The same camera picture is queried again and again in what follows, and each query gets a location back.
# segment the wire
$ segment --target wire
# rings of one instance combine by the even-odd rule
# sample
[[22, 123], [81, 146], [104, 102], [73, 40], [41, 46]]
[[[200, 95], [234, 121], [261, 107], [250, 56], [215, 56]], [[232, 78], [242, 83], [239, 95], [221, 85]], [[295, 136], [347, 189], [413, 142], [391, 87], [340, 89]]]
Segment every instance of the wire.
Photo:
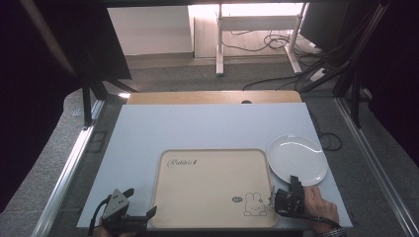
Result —
[[[310, 114], [311, 120], [313, 121], [315, 132], [317, 133], [317, 136], [318, 136], [318, 138], [320, 140], [320, 143], [321, 143], [321, 148], [323, 150], [326, 150], [326, 151], [338, 151], [338, 150], [342, 149], [342, 147], [343, 147], [342, 139], [337, 134], [335, 134], [333, 132], [322, 132], [321, 129], [320, 129], [320, 125], [318, 124], [318, 120], [315, 117], [314, 113], [311, 110], [308, 110], [308, 113]], [[324, 142], [321, 142], [322, 138], [324, 138], [324, 137], [328, 138], [328, 142], [327, 142], [326, 146], [324, 146]], [[335, 146], [335, 147], [332, 147], [332, 143], [333, 143], [332, 142], [332, 137], [336, 138], [337, 141], [338, 141], [337, 142], [338, 145]]]
[[262, 80], [262, 81], [252, 82], [250, 84], [245, 85], [242, 90], [244, 91], [244, 90], [246, 90], [247, 87], [250, 87], [250, 86], [253, 86], [253, 85], [256, 85], [256, 84], [260, 84], [260, 83], [264, 83], [264, 82], [293, 79], [295, 77], [297, 77], [297, 76], [278, 77], [278, 78], [271, 78], [271, 79], [266, 79], [266, 80]]
[[315, 55], [318, 57], [321, 57], [324, 53], [323, 52], [306, 52], [304, 50], [301, 49], [301, 47], [299, 47], [298, 43], [295, 42], [295, 48], [293, 49], [293, 53], [295, 53], [295, 55]]
[[286, 87], [286, 86], [288, 86], [288, 85], [290, 85], [290, 84], [292, 84], [292, 83], [296, 83], [298, 80], [300, 80], [300, 78], [298, 78], [298, 79], [296, 79], [296, 80], [294, 80], [294, 81], [292, 81], [292, 82], [286, 83], [286, 84], [284, 84], [284, 85], [280, 86], [279, 88], [277, 88], [277, 89], [275, 89], [275, 90], [276, 90], [276, 91], [279, 91], [279, 90], [283, 89], [284, 87]]
[[307, 69], [305, 69], [305, 71], [304, 71], [304, 73], [303, 74], [301, 74], [301, 76], [300, 76], [300, 78], [299, 78], [299, 80], [297, 80], [296, 82], [295, 82], [295, 84], [294, 84], [294, 86], [293, 86], [293, 89], [295, 90], [295, 91], [300, 91], [301, 90], [301, 88], [302, 87], [300, 87], [300, 89], [298, 89], [297, 88], [297, 84], [298, 84], [298, 82], [299, 81], [303, 81], [302, 82], [302, 85], [304, 85], [304, 83], [307, 81], [307, 80], [309, 80], [308, 78], [305, 78], [304, 79], [304, 76], [306, 76], [306, 75], [308, 75], [309, 73], [311, 73], [311, 71], [312, 70], [314, 70], [315, 68], [318, 68], [320, 65], [322, 65], [324, 63], [324, 59], [323, 58], [320, 58], [318, 61], [316, 61], [315, 63], [313, 63], [313, 64], [311, 64]]
[[310, 221], [315, 221], [315, 222], [321, 222], [321, 223], [329, 224], [330, 226], [332, 226], [332, 228], [342, 228], [335, 221], [333, 221], [331, 219], [328, 219], [328, 218], [325, 218], [325, 217], [321, 217], [321, 216], [311, 216], [311, 215], [305, 215], [305, 214], [289, 214], [287, 212], [278, 212], [278, 214], [280, 216], [283, 216], [283, 217], [290, 217], [290, 218], [297, 218], [297, 219], [306, 219], [306, 220], [310, 220]]
[[[233, 32], [231, 32], [231, 33], [232, 33], [233, 35], [235, 35], [235, 36], [240, 36], [240, 35], [248, 34], [248, 33], [251, 33], [251, 32], [252, 32], [252, 31], [248, 31], [248, 32], [243, 32], [243, 33], [240, 33], [240, 34], [234, 34]], [[285, 47], [286, 43], [287, 43], [287, 42], [289, 42], [289, 40], [290, 40], [289, 38], [283, 37], [283, 36], [281, 36], [281, 35], [275, 35], [275, 34], [272, 34], [272, 31], [270, 31], [270, 32], [268, 33], [268, 35], [264, 37], [264, 44], [265, 44], [265, 46], [263, 46], [263, 47], [261, 47], [261, 48], [257, 48], [257, 49], [248, 49], [248, 48], [239, 47], [239, 46], [235, 46], [235, 45], [228, 45], [228, 44], [226, 44], [226, 43], [224, 43], [224, 42], [222, 42], [222, 44], [223, 44], [224, 46], [226, 46], [226, 47], [237, 48], [237, 49], [244, 50], [244, 51], [261, 51], [261, 50], [263, 50], [263, 49], [265, 49], [265, 48], [267, 48], [267, 47], [269, 47], [269, 48], [271, 48], [271, 49], [275, 49], [275, 50], [280, 49], [280, 48], [283, 48], [283, 47]], [[273, 43], [274, 43], [274, 42], [276, 42], [276, 43], [280, 43], [281, 45], [279, 45], [279, 46], [274, 46], [274, 45], [273, 45]]]
[[87, 236], [93, 236], [93, 231], [96, 228], [95, 222], [96, 222], [96, 216], [98, 215], [99, 210], [101, 209], [102, 205], [108, 204], [109, 200], [111, 199], [111, 196], [108, 196], [104, 200], [101, 201], [101, 203], [96, 207], [95, 213], [93, 214], [92, 219], [90, 220], [90, 226], [89, 226], [89, 232], [87, 233]]
[[245, 35], [248, 33], [252, 33], [253, 31], [245, 31], [245, 32], [241, 32], [241, 33], [234, 33], [233, 31], [230, 31], [230, 33], [234, 36], [241, 36], [241, 35]]
[[360, 21], [360, 23], [354, 28], [353, 32], [344, 39], [338, 46], [333, 48], [332, 50], [328, 51], [324, 54], [324, 57], [331, 58], [331, 57], [341, 57], [344, 53], [347, 52], [348, 48], [350, 47], [351, 42], [353, 39], [367, 26], [367, 24], [371, 21], [371, 18], [374, 16], [375, 11], [375, 4], [372, 4], [371, 9], [369, 12], [364, 16], [364, 18]]
[[305, 55], [301, 55], [300, 57], [298, 57], [297, 59], [298, 59], [298, 62], [299, 63], [301, 63], [302, 65], [304, 65], [304, 66], [307, 66], [307, 67], [309, 67], [309, 66], [311, 66], [311, 65], [313, 65], [313, 64], [310, 64], [310, 65], [308, 65], [308, 64], [306, 64], [306, 63], [304, 63], [304, 62], [302, 62], [302, 58], [305, 58], [305, 57], [317, 57], [317, 58], [319, 58], [319, 59], [321, 59], [322, 57], [320, 56], [320, 55], [317, 55], [317, 54], [312, 54], [312, 53], [308, 53], [308, 54], [305, 54]]
[[302, 91], [302, 89], [304, 88], [304, 85], [309, 82], [311, 80], [311, 78], [305, 78], [303, 80], [303, 82], [301, 83], [301, 86], [299, 87], [299, 91]]

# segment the black curtain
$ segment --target black curtain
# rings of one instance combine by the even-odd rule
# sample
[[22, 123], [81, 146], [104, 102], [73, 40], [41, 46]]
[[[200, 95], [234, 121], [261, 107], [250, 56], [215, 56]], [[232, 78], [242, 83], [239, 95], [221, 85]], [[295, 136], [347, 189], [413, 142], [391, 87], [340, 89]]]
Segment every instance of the black curtain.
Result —
[[0, 211], [40, 156], [63, 112], [65, 97], [83, 83], [104, 89], [102, 80], [130, 78], [106, 8], [46, 1], [37, 2], [37, 7], [75, 73], [51, 53], [20, 1], [1, 4]]
[[361, 56], [370, 109], [419, 166], [419, 16], [415, 0], [392, 1]]

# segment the gray carpet floor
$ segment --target gray carpet floor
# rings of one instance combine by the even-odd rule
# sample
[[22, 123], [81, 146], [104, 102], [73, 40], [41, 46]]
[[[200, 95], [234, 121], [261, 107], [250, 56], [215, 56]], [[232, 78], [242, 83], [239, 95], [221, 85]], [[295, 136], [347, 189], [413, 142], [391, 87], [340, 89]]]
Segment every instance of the gray carpet floor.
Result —
[[[157, 61], [147, 67], [143, 66], [144, 63], [137, 63], [135, 58], [128, 59], [132, 80], [122, 81], [140, 92], [242, 90], [245, 85], [255, 81], [292, 75], [285, 57], [259, 60], [228, 59], [225, 62], [223, 77], [216, 77], [213, 60], [196, 61], [186, 58], [175, 60], [176, 63], [173, 60]], [[247, 89], [273, 90], [290, 81], [292, 79], [275, 80]], [[320, 131], [334, 132], [342, 140], [343, 146], [340, 150], [325, 153], [354, 225], [348, 230], [348, 235], [405, 236], [335, 100], [331, 97], [333, 85], [334, 81], [330, 81], [310, 93], [303, 94], [302, 98], [313, 113]], [[87, 235], [86, 230], [77, 229], [75, 224], [93, 185], [121, 106], [126, 102], [117, 96], [117, 93], [121, 92], [119, 88], [110, 84], [106, 86], [110, 96], [49, 236]], [[375, 119], [368, 109], [368, 102], [361, 103], [360, 121], [362, 130], [377, 153], [382, 167], [408, 205], [414, 219], [419, 220], [418, 168]], [[82, 126], [81, 92], [77, 91], [65, 100], [61, 120], [37, 164], [16, 192], [6, 211], [0, 214], [0, 236], [30, 236], [33, 233]]]

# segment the wall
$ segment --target wall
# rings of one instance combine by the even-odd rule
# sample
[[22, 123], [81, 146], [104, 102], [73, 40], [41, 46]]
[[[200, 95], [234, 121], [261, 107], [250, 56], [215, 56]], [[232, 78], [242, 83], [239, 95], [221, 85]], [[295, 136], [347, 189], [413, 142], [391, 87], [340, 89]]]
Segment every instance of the wall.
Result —
[[188, 6], [108, 9], [124, 55], [192, 52]]

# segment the black cable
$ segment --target black cable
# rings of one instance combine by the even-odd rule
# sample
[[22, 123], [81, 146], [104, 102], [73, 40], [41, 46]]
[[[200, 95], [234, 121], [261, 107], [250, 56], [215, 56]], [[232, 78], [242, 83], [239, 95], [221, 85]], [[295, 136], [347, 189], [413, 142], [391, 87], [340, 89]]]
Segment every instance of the black cable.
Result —
[[298, 75], [289, 76], [289, 77], [271, 78], [271, 79], [265, 79], [265, 80], [261, 80], [261, 81], [256, 81], [256, 82], [249, 83], [249, 84], [245, 85], [245, 86], [243, 87], [243, 89], [242, 89], [242, 90], [244, 91], [244, 90], [246, 90], [246, 88], [247, 88], [247, 87], [250, 87], [250, 86], [253, 86], [253, 85], [256, 85], [256, 84], [260, 84], [260, 83], [265, 83], [265, 82], [270, 82], [270, 81], [278, 81], [278, 80], [286, 80], [286, 79], [293, 79], [293, 78], [297, 78], [296, 80], [294, 80], [294, 81], [292, 81], [292, 82], [289, 82], [289, 83], [286, 83], [286, 84], [282, 85], [281, 87], [279, 87], [278, 89], [276, 89], [277, 91], [278, 91], [278, 90], [281, 90], [283, 87], [285, 87], [285, 86], [287, 86], [287, 85], [290, 85], [290, 84], [292, 84], [292, 83], [295, 83], [295, 82], [297, 82], [298, 80], [301, 80], [301, 78], [302, 78], [304, 75], [306, 75], [307, 73], [309, 73], [310, 71], [312, 71], [312, 69], [313, 69], [313, 68], [317, 67], [317, 66], [318, 66], [318, 65], [320, 65], [321, 63], [323, 63], [322, 59], [320, 59], [320, 60], [316, 61], [315, 63], [313, 63], [313, 65], [311, 65], [311, 66], [310, 66], [310, 67], [308, 67], [308, 68], [307, 68], [304, 72], [302, 72], [301, 74], [298, 74]]
[[304, 50], [301, 49], [301, 47], [299, 47], [298, 43], [295, 42], [295, 48], [293, 49], [293, 53], [295, 55], [312, 55], [312, 56], [316, 56], [316, 57], [323, 57], [324, 52], [319, 51], [319, 52], [306, 52]]
[[293, 85], [293, 89], [295, 90], [295, 91], [298, 91], [299, 92], [299, 89], [297, 88], [298, 87], [298, 82], [300, 82], [300, 81], [303, 81], [302, 82], [302, 85], [304, 84], [304, 82], [306, 81], [307, 79], [304, 79], [303, 77], [301, 77], [301, 78], [299, 78], [299, 80], [298, 81], [296, 81], [295, 82], [295, 84]]
[[302, 90], [302, 88], [304, 88], [304, 85], [305, 85], [305, 83], [307, 83], [308, 81], [310, 81], [311, 79], [310, 78], [306, 78], [302, 83], [301, 83], [301, 86], [299, 87], [299, 91], [301, 91]]
[[225, 44], [223, 41], [221, 43], [224, 46], [226, 46], [226, 47], [237, 48], [237, 49], [244, 50], [244, 51], [261, 51], [261, 50], [263, 50], [263, 49], [265, 49], [267, 47], [269, 47], [271, 49], [275, 49], [275, 50], [285, 47], [285, 44], [284, 43], [282, 45], [280, 45], [280, 46], [273, 46], [272, 45], [273, 42], [279, 42], [280, 40], [283, 40], [285, 43], [287, 43], [289, 41], [289, 39], [284, 38], [281, 35], [268, 34], [267, 36], [264, 37], [265, 46], [263, 46], [261, 48], [257, 48], [257, 49], [248, 49], [248, 48], [244, 48], [244, 47], [239, 47], [239, 46], [234, 46], [234, 45], [228, 45], [228, 44]]
[[108, 204], [110, 199], [111, 199], [111, 196], [108, 196], [107, 198], [105, 198], [104, 200], [101, 201], [101, 203], [98, 205], [98, 207], [96, 207], [95, 213], [93, 214], [93, 217], [90, 220], [89, 232], [87, 233], [87, 236], [93, 236], [93, 231], [96, 228], [95, 227], [96, 216], [98, 215], [98, 212], [101, 209], [102, 205]]
[[370, 22], [371, 18], [374, 15], [375, 8], [375, 4], [372, 4], [372, 7], [369, 10], [369, 12], [364, 16], [364, 18], [357, 25], [357, 27], [354, 28], [353, 32], [346, 39], [344, 39], [338, 46], [326, 52], [324, 54], [324, 57], [332, 57], [334, 53], [337, 53], [335, 57], [341, 56], [339, 55], [342, 54], [342, 50], [340, 49], [342, 49], [344, 46], [349, 47], [348, 44], [350, 44], [352, 40], [367, 26], [367, 24]]
[[245, 34], [248, 34], [248, 33], [251, 33], [251, 32], [253, 32], [253, 31], [245, 31], [245, 32], [241, 32], [241, 33], [234, 33], [233, 31], [230, 31], [230, 33], [234, 36], [241, 36], [241, 35], [245, 35]]
[[[329, 142], [328, 142], [327, 146], [323, 146], [323, 144], [321, 144], [321, 148], [323, 150], [326, 150], [326, 151], [338, 151], [338, 150], [342, 149], [342, 147], [343, 147], [342, 139], [337, 134], [335, 134], [333, 132], [322, 132], [321, 129], [320, 129], [320, 125], [318, 124], [318, 120], [315, 117], [314, 113], [311, 110], [308, 110], [308, 113], [310, 114], [311, 120], [313, 121], [314, 129], [315, 129], [315, 132], [317, 133], [317, 136], [320, 140], [320, 143], [322, 143], [321, 141], [322, 141], [323, 137], [328, 138]], [[331, 146], [332, 146], [331, 137], [334, 137], [338, 140], [338, 146], [337, 147], [331, 148]]]
[[321, 58], [322, 58], [322, 57], [321, 57], [320, 55], [318, 55], [318, 54], [308, 53], [308, 54], [302, 54], [302, 55], [300, 55], [299, 57], [297, 57], [298, 62], [299, 62], [300, 64], [304, 65], [304, 66], [307, 66], [307, 67], [309, 67], [309, 66], [313, 65], [314, 63], [313, 63], [313, 64], [308, 65], [308, 64], [306, 64], [305, 62], [303, 62], [303, 61], [301, 60], [302, 58], [307, 58], [307, 57], [317, 57], [317, 58], [319, 58], [319, 59], [321, 59]]
[[249, 86], [253, 86], [253, 85], [260, 84], [260, 83], [264, 83], [264, 82], [278, 81], [278, 80], [286, 80], [286, 79], [293, 79], [293, 78], [295, 78], [295, 77], [297, 77], [297, 76], [278, 77], [278, 78], [271, 78], [271, 79], [266, 79], [266, 80], [262, 80], [262, 81], [252, 82], [252, 83], [250, 83], [250, 84], [245, 85], [245, 86], [243, 87], [243, 89], [242, 89], [242, 90], [244, 91], [244, 90], [246, 90], [246, 88], [247, 88], [247, 87], [249, 87]]
[[321, 84], [335, 78], [336, 76], [338, 76], [339, 74], [341, 74], [342, 72], [344, 72], [350, 65], [350, 61], [347, 60], [345, 61], [342, 65], [338, 66], [337, 68], [330, 70], [327, 74], [323, 75], [321, 78], [319, 78], [318, 80], [312, 82], [311, 84], [309, 84], [308, 86], [301, 88], [299, 90], [299, 92], [308, 92], [311, 91], [312, 89], [320, 86]]
[[304, 214], [288, 214], [286, 212], [280, 212], [279, 215], [280, 216], [283, 216], [283, 217], [290, 217], [290, 218], [297, 218], [297, 219], [305, 219], [305, 220], [310, 220], [310, 221], [325, 223], [325, 224], [329, 224], [332, 228], [342, 228], [335, 221], [333, 221], [331, 219], [328, 219], [328, 218], [325, 218], [325, 217], [321, 217], [321, 216], [311, 216], [311, 215], [304, 215]]

